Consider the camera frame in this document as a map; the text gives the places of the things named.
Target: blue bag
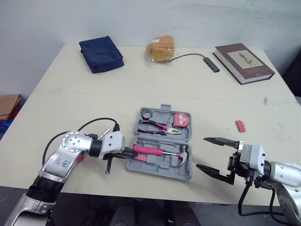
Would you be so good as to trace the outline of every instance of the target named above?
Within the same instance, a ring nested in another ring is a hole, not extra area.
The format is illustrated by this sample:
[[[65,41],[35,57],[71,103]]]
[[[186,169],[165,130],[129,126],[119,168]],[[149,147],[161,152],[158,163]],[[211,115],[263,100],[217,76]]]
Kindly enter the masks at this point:
[[[106,72],[124,65],[123,56],[109,36],[81,41],[79,45],[92,73]]]

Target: hammer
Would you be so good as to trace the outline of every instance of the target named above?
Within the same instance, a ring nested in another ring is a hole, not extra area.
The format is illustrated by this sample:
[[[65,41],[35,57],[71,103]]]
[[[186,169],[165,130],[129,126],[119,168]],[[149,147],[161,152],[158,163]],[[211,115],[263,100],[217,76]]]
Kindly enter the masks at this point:
[[[157,155],[157,156],[162,156],[164,154],[176,155],[182,159],[180,166],[182,166],[186,162],[186,159],[187,159],[186,145],[182,145],[183,152],[181,152],[181,153],[165,152],[162,149],[153,148],[153,147],[142,147],[142,146],[138,146],[138,145],[133,146],[133,151],[137,151],[137,152],[144,153],[144,154],[153,154],[153,155]]]

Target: plastic bag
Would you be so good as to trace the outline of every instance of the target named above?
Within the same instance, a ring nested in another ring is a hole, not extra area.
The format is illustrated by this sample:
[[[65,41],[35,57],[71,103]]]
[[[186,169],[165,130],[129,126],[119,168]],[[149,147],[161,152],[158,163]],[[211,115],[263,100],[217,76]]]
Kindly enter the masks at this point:
[[[169,62],[174,54],[174,38],[171,35],[157,37],[146,47],[146,58],[149,62]]]

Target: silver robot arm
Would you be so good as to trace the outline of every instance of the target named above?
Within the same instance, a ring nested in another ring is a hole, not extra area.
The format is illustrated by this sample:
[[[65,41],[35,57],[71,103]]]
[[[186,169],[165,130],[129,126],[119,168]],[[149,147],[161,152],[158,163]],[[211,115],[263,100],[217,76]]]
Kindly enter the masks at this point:
[[[268,179],[288,222],[301,225],[301,166],[296,163],[270,162]]]
[[[247,186],[251,186],[254,182],[256,188],[274,189],[288,225],[301,226],[300,165],[266,161],[266,154],[261,145],[246,145],[243,141],[233,141],[220,137],[209,137],[204,138],[204,140],[217,145],[231,146],[237,151],[229,159],[228,170],[231,174],[222,176],[218,169],[197,164],[200,170],[229,184],[234,184],[234,178],[237,174],[246,179]]]
[[[99,159],[133,157],[135,153],[125,148],[124,143],[125,138],[119,131],[106,134],[102,139],[79,131],[66,133],[59,148],[43,165],[34,183],[22,195],[4,226],[24,226],[27,225],[26,221],[29,221],[28,225],[45,225],[46,217],[46,220],[32,219],[32,216],[28,219],[26,213],[47,216],[52,212],[56,198],[75,168],[78,158],[87,155]]]

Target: black wire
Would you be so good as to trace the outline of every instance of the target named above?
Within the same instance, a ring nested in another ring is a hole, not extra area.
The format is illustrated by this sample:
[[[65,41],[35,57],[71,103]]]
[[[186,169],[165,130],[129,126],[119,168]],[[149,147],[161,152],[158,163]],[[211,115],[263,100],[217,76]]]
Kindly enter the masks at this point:
[[[115,119],[112,118],[98,118],[98,119],[93,119],[91,121],[88,121],[85,125],[81,126],[77,131],[81,131],[85,126],[89,125],[90,123],[93,123],[95,121],[99,121],[99,120],[111,120],[113,121],[115,124],[118,124],[117,121]]]
[[[14,188],[7,196],[5,196],[3,199],[1,199],[0,202],[3,202],[7,198],[9,198],[18,189],[20,189],[20,188]]]
[[[93,120],[87,122],[86,124],[84,124],[83,126],[81,126],[77,131],[81,131],[85,126],[87,126],[87,125],[89,125],[90,123],[93,123],[93,122],[95,122],[95,121],[99,121],[99,120],[111,120],[111,121],[113,121],[113,122],[115,123],[114,129],[115,129],[115,128],[116,128],[116,129],[119,128],[119,125],[118,125],[118,123],[117,123],[117,121],[116,121],[115,119],[112,119],[112,118],[97,118],[97,119],[93,119]],[[48,144],[47,144],[46,147],[45,147],[44,153],[43,153],[43,157],[42,157],[42,166],[45,164],[46,153],[47,153],[47,150],[48,150],[50,144],[51,144],[57,137],[59,137],[60,135],[65,134],[65,133],[68,133],[68,132],[69,132],[69,131],[65,131],[65,132],[59,133],[59,134],[55,135],[55,136],[48,142]]]
[[[178,56],[178,57],[176,57],[174,59],[171,59],[170,62],[172,62],[173,60],[178,59],[180,57],[184,57],[184,56],[188,56],[188,55],[199,55],[199,56],[202,56],[203,58],[205,58],[204,55],[199,54],[199,53],[189,53],[189,54],[185,54],[185,55],[182,55],[182,56]]]
[[[272,188],[272,197],[271,197],[271,202],[269,203],[269,213],[271,215],[271,217],[274,219],[274,221],[280,223],[280,224],[283,224],[283,225],[289,225],[289,226],[294,226],[293,224],[290,224],[288,222],[284,222],[284,221],[281,221],[281,220],[278,220],[274,215],[275,213],[273,212],[273,204],[274,204],[274,199],[275,199],[275,189]]]
[[[47,150],[48,150],[50,144],[52,143],[52,141],[54,141],[54,139],[56,139],[56,138],[59,137],[60,135],[63,135],[63,134],[68,133],[68,132],[69,132],[69,131],[65,131],[65,132],[59,133],[59,134],[55,135],[55,136],[48,142],[48,144],[47,144],[46,147],[45,147],[44,153],[43,153],[43,157],[42,157],[42,166],[45,164],[46,153],[47,153]]]
[[[250,185],[247,184],[244,191],[242,192],[242,194],[240,196],[240,199],[239,199],[239,202],[238,202],[238,213],[239,213],[239,215],[245,217],[245,216],[251,216],[251,215],[258,215],[258,214],[270,214],[270,211],[249,212],[249,213],[244,213],[244,214],[242,213],[242,204],[243,204],[243,201],[246,197],[246,194],[249,191],[249,188],[250,188]],[[274,215],[279,215],[279,216],[284,216],[283,213],[273,212],[273,214]]]
[[[51,214],[48,215],[48,218],[50,219],[50,222],[51,222],[51,226],[55,226],[55,222],[51,216]]]

